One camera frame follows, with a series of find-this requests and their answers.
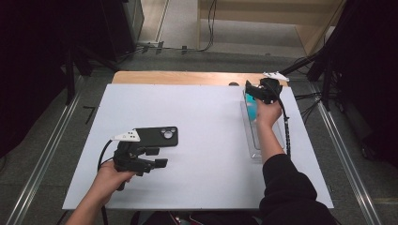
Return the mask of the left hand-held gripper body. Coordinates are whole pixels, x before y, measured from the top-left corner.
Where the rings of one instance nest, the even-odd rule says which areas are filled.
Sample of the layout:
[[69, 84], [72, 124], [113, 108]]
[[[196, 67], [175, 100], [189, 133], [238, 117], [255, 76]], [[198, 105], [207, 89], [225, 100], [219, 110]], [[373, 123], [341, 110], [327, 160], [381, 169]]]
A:
[[143, 176], [155, 168], [155, 161], [140, 158], [151, 147], [140, 145], [141, 139], [136, 129], [114, 135], [111, 140], [119, 141], [113, 156], [115, 168], [119, 172], [135, 172], [138, 176]]

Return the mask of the dark cabinet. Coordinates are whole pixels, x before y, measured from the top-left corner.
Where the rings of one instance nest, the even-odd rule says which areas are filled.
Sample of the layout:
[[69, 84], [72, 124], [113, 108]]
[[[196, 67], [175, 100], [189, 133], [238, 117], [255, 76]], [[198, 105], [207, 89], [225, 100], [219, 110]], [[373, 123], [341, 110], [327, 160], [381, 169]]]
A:
[[145, 15], [141, 0], [101, 0], [112, 56], [118, 57], [136, 50]]

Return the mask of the white table board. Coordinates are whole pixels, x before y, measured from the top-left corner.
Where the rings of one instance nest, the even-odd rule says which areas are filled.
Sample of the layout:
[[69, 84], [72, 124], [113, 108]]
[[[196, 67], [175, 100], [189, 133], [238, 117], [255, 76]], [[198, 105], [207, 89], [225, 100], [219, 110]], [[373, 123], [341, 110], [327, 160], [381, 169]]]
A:
[[264, 196], [262, 163], [251, 158], [240, 86], [110, 84], [106, 87], [64, 206], [88, 191], [111, 140], [134, 128], [175, 126], [178, 145], [161, 149], [167, 166], [136, 176], [107, 206], [132, 210], [255, 209]]

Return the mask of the black metal stand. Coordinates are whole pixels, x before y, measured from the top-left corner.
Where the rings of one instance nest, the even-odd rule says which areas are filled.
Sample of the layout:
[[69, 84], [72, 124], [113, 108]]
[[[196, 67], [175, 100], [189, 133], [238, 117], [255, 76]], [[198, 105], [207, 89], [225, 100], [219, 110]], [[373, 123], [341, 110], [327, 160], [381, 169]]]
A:
[[329, 90], [332, 75], [332, 60], [330, 51], [332, 43], [327, 41], [325, 45], [316, 53], [303, 57], [295, 62], [292, 66], [280, 71], [281, 74], [287, 76], [299, 68], [303, 68], [308, 64], [312, 64], [306, 77], [309, 82], [316, 82], [323, 75], [323, 87], [321, 91], [321, 102], [327, 111], [329, 111]]
[[67, 101], [69, 105], [76, 96], [74, 69], [77, 68], [81, 75], [90, 76], [93, 66], [89, 60], [93, 59], [101, 65], [109, 68], [113, 72], [118, 72], [119, 68], [110, 61], [99, 56], [83, 45], [69, 45], [65, 52], [65, 74], [67, 77]]

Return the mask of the wooden table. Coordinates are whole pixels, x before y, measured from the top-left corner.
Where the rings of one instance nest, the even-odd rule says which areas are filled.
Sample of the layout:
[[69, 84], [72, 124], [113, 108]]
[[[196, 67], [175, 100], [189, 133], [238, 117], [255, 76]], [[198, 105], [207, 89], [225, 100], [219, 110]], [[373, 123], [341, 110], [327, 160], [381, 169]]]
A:
[[262, 73], [194, 72], [194, 71], [118, 71], [112, 84], [175, 84], [175, 85], [244, 85], [263, 79]]

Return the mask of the dark curtain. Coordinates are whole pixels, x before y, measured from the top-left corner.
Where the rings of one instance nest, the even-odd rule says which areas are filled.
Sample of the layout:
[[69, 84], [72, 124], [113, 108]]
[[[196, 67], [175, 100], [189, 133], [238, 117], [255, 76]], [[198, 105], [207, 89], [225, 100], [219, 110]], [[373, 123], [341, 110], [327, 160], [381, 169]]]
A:
[[105, 9], [117, 0], [0, 0], [0, 157], [70, 83], [68, 48], [114, 60]]
[[366, 157], [398, 168], [398, 0], [346, 0], [333, 70]]

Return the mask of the metal floor rail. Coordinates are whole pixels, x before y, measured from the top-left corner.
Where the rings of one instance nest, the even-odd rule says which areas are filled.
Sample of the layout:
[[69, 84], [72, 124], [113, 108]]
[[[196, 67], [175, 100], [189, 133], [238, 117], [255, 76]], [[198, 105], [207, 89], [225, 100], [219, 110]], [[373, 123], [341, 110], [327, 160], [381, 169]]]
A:
[[352, 160], [339, 129], [335, 124], [332, 114], [323, 105], [321, 97], [316, 97], [315, 99], [318, 100], [317, 108], [330, 135], [333, 146], [344, 168], [347, 180], [353, 190], [367, 225], [383, 225], [380, 216], [375, 209], [374, 202], [360, 178], [360, 174], [355, 163]]
[[61, 113], [34, 170], [31, 172], [28, 181], [23, 186], [22, 192], [19, 195], [18, 201], [15, 203], [10, 216], [8, 217], [6, 225], [22, 225], [23, 219], [35, 198], [40, 183], [47, 172], [50, 162], [56, 153], [57, 146], [60, 143], [69, 124], [70, 118], [72, 117], [80, 100], [85, 84], [86, 79], [83, 76], [79, 76], [75, 82], [75, 96], [70, 101], [70, 104], [64, 107], [63, 112]]

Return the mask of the clear plastic bin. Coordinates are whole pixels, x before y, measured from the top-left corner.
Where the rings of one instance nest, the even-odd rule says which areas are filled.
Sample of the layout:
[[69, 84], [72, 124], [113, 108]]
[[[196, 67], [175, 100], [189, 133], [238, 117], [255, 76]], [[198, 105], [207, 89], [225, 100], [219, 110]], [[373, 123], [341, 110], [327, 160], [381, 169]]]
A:
[[[246, 108], [246, 102], [245, 102], [245, 95], [246, 93], [243, 93], [243, 98], [240, 102], [240, 106], [241, 106], [242, 119], [246, 132], [246, 139], [249, 147], [249, 154], [251, 158], [260, 158], [261, 147], [257, 135], [256, 119], [254, 121], [249, 120]], [[285, 149], [285, 135], [284, 135], [284, 125], [283, 125], [282, 116], [280, 116], [280, 118], [276, 121], [272, 129], [282, 149]]]

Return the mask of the blue phone case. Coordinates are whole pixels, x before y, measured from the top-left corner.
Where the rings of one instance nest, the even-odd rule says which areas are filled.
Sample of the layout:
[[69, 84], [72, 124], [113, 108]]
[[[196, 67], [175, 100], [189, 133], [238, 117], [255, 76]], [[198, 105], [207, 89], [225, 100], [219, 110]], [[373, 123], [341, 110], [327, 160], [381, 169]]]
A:
[[254, 121], [256, 119], [256, 113], [257, 113], [256, 101], [252, 96], [250, 96], [249, 94], [246, 94], [245, 102], [246, 102], [246, 108], [247, 108], [249, 120]]

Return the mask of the person's right hand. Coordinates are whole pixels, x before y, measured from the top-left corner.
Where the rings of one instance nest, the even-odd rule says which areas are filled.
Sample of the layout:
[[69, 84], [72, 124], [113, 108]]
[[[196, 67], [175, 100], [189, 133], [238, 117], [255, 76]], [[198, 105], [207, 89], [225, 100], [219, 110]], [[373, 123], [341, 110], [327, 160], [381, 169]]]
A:
[[279, 117], [282, 115], [282, 108], [278, 101], [266, 104], [257, 99], [256, 101], [256, 121], [260, 128], [272, 128]]

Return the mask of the light wooden shelf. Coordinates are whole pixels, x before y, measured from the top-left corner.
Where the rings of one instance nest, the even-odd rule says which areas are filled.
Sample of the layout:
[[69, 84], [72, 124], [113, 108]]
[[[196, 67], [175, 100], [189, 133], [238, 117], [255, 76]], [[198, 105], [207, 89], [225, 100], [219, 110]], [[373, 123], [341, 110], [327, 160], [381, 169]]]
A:
[[313, 55], [321, 38], [336, 25], [346, 0], [217, 0], [222, 21], [294, 24], [302, 47]]

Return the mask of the person's left hand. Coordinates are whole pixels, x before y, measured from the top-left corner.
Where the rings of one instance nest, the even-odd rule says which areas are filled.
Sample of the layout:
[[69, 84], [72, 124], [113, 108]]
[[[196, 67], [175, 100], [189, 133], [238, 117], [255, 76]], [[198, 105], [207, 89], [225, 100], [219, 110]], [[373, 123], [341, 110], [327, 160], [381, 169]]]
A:
[[103, 163], [94, 179], [91, 190], [95, 199], [106, 204], [123, 182], [129, 182], [135, 172], [119, 172], [112, 160]]

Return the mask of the black phone case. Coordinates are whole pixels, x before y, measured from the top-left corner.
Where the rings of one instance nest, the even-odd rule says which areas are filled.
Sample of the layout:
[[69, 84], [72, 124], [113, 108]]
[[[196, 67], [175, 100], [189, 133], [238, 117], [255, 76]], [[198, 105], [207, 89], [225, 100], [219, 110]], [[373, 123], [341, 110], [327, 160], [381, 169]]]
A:
[[149, 147], [169, 147], [178, 145], [177, 127], [140, 127], [136, 131], [140, 144]]

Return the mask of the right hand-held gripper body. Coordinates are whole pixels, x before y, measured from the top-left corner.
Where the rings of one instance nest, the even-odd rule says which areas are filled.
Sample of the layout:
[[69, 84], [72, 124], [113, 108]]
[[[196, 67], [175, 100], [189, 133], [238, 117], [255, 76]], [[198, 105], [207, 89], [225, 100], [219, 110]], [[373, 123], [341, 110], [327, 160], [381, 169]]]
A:
[[280, 98], [283, 86], [289, 82], [289, 79], [280, 72], [264, 72], [264, 77], [260, 80], [259, 99], [266, 104], [270, 104]]

